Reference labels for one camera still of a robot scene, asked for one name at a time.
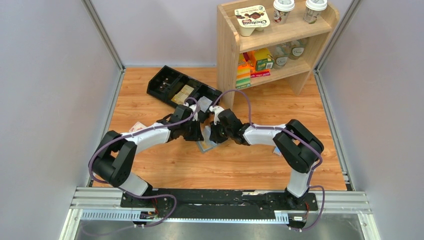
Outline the tan credit card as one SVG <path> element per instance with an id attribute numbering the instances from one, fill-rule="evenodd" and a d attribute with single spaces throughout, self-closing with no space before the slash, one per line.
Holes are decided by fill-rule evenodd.
<path id="1" fill-rule="evenodd" d="M 202 141 L 200 145 L 204 151 L 208 151 L 209 149 L 212 149 L 216 146 L 216 144 L 210 140 Z"/>

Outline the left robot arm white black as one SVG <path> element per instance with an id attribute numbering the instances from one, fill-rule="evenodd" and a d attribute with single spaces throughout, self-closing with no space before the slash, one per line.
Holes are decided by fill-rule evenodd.
<path id="1" fill-rule="evenodd" d="M 202 138 L 197 104 L 180 104 L 174 113 L 165 116 L 149 127 L 135 132 L 107 132 L 88 168 L 99 183 L 107 183 L 127 192 L 131 196 L 144 196 L 152 186 L 132 173 L 135 156 L 153 146 L 161 145 L 183 137 L 187 141 Z"/>

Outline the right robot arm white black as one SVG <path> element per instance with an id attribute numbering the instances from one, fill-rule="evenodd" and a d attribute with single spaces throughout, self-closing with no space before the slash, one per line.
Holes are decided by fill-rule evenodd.
<path id="1" fill-rule="evenodd" d="M 270 126 L 242 123 L 230 109 L 211 106 L 214 114 L 209 139 L 223 143 L 232 139 L 238 145 L 267 145 L 276 147 L 291 167 L 285 189 L 291 198 L 302 199 L 309 191 L 312 172 L 323 161 L 324 145 L 300 121 Z"/>

